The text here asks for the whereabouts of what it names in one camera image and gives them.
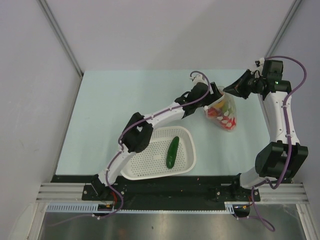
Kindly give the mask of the clear polka dot zip bag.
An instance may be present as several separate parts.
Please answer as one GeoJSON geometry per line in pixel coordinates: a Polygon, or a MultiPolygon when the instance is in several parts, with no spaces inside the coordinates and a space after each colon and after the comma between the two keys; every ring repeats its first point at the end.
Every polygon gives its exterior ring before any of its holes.
{"type": "Polygon", "coordinates": [[[233,96],[225,93],[223,88],[223,86],[217,87],[222,97],[209,106],[204,106],[203,110],[207,119],[223,130],[230,132],[234,130],[237,125],[236,104],[233,96]]]}

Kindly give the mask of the green fake cucumber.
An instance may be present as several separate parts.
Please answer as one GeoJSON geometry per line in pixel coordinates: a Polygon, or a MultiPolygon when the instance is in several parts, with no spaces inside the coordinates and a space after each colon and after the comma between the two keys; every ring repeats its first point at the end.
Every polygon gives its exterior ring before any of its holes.
{"type": "Polygon", "coordinates": [[[168,147],[167,156],[166,156],[166,167],[168,169],[172,169],[175,165],[179,143],[180,143],[180,138],[178,136],[175,136],[168,147]]]}

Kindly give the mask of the orange yellow fake fruit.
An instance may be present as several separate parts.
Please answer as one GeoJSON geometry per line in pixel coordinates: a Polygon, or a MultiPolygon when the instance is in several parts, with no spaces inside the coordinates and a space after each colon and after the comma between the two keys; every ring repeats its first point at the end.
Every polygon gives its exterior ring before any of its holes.
{"type": "Polygon", "coordinates": [[[216,109],[220,109],[224,106],[224,104],[225,104],[225,100],[222,99],[221,101],[217,102],[213,107],[216,109]]]}

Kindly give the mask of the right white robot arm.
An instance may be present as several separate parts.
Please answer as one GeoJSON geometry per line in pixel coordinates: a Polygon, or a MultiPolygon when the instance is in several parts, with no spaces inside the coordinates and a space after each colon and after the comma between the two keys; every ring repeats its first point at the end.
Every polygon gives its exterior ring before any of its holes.
{"type": "Polygon", "coordinates": [[[272,189],[292,179],[306,160],[309,150],[297,137],[292,111],[292,95],[296,91],[283,79],[285,56],[256,60],[252,68],[223,91],[247,99],[256,94],[269,133],[269,144],[255,158],[254,167],[238,174],[238,183],[230,188],[231,196],[242,201],[249,190],[269,184],[272,189]]]}

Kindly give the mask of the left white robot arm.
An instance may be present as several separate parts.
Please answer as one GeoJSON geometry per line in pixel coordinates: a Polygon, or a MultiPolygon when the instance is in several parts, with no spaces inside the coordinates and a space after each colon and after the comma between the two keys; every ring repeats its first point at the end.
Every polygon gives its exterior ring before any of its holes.
{"type": "Polygon", "coordinates": [[[118,138],[118,150],[106,168],[94,175],[91,185],[93,194],[100,200],[110,196],[111,185],[128,161],[144,151],[151,140],[154,130],[176,120],[192,115],[196,109],[208,107],[222,100],[223,94],[214,82],[198,82],[166,108],[142,115],[134,113],[118,138]]]}

